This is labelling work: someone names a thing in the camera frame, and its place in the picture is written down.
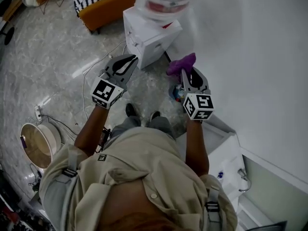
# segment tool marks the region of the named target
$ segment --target shoe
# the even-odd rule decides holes
[[[159,116],[160,116],[160,112],[159,111],[154,111],[151,114],[150,121],[152,121],[154,118],[159,117]]]
[[[135,108],[134,108],[134,106],[131,103],[126,104],[125,112],[126,112],[126,115],[128,117],[130,117],[130,116],[137,116]]]

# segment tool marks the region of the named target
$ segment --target purple glove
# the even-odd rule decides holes
[[[167,75],[176,75],[179,82],[181,82],[181,71],[185,69],[187,76],[190,77],[193,65],[196,62],[196,54],[191,53],[187,56],[184,56],[180,60],[175,60],[170,62],[169,68],[166,71]]]

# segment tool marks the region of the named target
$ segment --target orange chair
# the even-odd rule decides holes
[[[99,0],[79,12],[86,27],[92,32],[123,17],[123,11],[134,6],[135,0]]]

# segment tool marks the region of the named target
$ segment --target backpack strap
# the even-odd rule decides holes
[[[77,182],[77,152],[74,150],[68,150],[68,166],[67,168],[62,170],[62,175],[60,177],[66,178],[70,180],[70,186],[66,192],[64,201],[63,201],[63,209],[60,223],[60,231],[65,231],[66,228],[66,219],[69,209],[69,203],[72,196],[72,192],[74,186]]]
[[[219,207],[218,196],[219,188],[211,186],[203,211],[203,231],[227,230],[226,214]]]
[[[62,170],[62,174],[69,178],[77,175],[77,152],[68,150],[68,166]]]

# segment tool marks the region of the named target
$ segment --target round basket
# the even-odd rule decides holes
[[[21,128],[21,140],[25,154],[39,168],[47,168],[53,155],[61,147],[61,137],[50,123],[38,126],[26,123]]]

